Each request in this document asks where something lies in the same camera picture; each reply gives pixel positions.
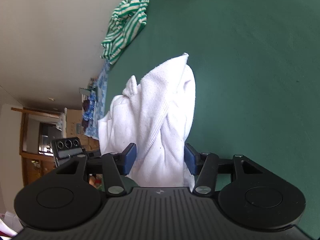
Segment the camera lens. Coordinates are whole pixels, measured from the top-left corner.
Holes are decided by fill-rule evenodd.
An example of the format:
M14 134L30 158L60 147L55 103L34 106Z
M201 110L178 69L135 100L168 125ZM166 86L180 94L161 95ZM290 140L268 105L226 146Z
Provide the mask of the camera lens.
M57 146L58 146L59 149L63 149L63 142L59 141L57 143Z
M66 140L64 144L65 144L65 146L67 148L71 148L72 147L72 142L70 140Z
M78 141L78 140L74 140L74 141L73 141L73 145L76 146L76 147L78 147L78 146L79 146L79 141Z

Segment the ceiling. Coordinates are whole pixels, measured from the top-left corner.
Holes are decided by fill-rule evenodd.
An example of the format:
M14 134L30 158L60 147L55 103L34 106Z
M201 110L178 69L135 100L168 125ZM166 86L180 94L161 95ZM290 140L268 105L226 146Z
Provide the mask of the ceiling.
M25 107L79 109L121 1L0 0L0 86Z

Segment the ribbed black surface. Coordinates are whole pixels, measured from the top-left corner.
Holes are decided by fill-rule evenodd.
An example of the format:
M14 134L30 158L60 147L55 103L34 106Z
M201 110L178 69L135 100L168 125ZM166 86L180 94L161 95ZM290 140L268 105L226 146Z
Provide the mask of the ribbed black surface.
M137 187L127 196L110 199L100 214L82 226L59 232L26 228L14 239L307 240L309 238L297 228L273 233L241 228L225 218L211 199L194 196L187 188Z

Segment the wooden door frame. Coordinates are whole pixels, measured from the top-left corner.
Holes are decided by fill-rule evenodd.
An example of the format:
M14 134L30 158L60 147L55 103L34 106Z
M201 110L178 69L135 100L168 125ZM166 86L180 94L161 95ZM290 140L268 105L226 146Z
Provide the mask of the wooden door frame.
M22 113L21 126L20 126L19 154L21 156L23 185L26 186L28 184L27 170L25 165L26 159L38 160L40 163L40 167L43 166L43 163L42 163L43 161L54 162L54 158L52 156L35 154L27 151L27 131L28 131L29 115L33 114L33 115L39 115L39 116L58 119L60 114L55 112L47 112L43 110L36 110L36 109L30 109L30 108L19 109L19 108L12 107L11 110Z

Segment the blue patterned cloth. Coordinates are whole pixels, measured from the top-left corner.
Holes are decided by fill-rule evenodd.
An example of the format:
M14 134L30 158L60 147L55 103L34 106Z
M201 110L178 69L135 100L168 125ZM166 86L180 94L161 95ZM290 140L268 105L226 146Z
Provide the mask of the blue patterned cloth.
M104 117L105 112L109 69L110 62L106 59L98 79L93 83L93 87L96 88L96 92L94 90L91 92L89 96L89 109L83 115L85 120L89 120L89 125L84 134L96 140L99 140L98 120Z

